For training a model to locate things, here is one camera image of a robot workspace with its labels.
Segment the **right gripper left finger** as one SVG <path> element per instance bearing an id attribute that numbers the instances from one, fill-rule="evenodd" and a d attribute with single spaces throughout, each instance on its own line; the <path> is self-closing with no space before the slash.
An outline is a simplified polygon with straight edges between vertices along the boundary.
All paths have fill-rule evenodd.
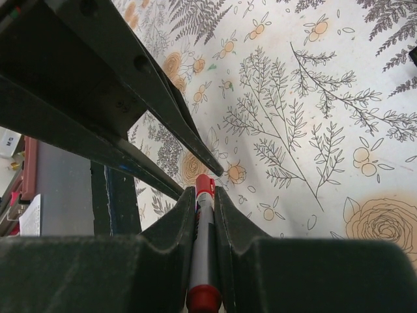
<path id="1" fill-rule="evenodd" d="M 181 312 L 190 271 L 195 188 L 188 187 L 168 213 L 140 235 L 138 311 Z"/>

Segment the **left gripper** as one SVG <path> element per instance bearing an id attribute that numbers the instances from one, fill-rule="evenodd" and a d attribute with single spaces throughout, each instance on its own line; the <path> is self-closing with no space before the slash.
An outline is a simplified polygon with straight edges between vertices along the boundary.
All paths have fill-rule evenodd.
<path id="1" fill-rule="evenodd" d="M 222 175 L 181 92 L 111 1 L 54 1 L 53 11 L 57 16 L 43 1 L 1 2 L 2 74 L 123 138 L 147 108 L 213 174 Z M 127 140 L 58 110 L 10 78 L 1 76 L 2 127 L 180 198 L 183 188 Z"/>

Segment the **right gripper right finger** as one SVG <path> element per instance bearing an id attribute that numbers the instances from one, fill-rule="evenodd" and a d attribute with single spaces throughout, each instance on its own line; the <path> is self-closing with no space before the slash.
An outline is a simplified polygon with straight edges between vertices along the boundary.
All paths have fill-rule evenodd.
<path id="1" fill-rule="evenodd" d="M 220 186 L 215 188 L 214 219 L 223 305 L 227 312 L 260 312 L 259 241 L 269 235 Z"/>

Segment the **red marker cap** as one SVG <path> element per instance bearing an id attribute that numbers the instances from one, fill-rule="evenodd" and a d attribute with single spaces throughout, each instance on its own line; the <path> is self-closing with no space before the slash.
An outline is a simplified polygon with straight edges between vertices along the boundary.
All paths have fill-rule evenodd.
<path id="1" fill-rule="evenodd" d="M 201 174 L 197 177 L 195 182 L 195 193 L 196 197 L 198 198 L 200 194 L 207 193 L 212 198 L 214 198 L 215 195 L 215 183 L 214 179 L 210 178 L 206 174 Z"/>

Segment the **red whiteboard marker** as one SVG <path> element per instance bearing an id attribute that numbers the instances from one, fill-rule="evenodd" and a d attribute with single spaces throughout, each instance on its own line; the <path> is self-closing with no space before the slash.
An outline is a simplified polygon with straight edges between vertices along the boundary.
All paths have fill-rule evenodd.
<path id="1" fill-rule="evenodd" d="M 218 270 L 214 198 L 202 193 L 196 200 L 195 237 L 186 298 L 189 312 L 218 312 L 222 295 Z"/>

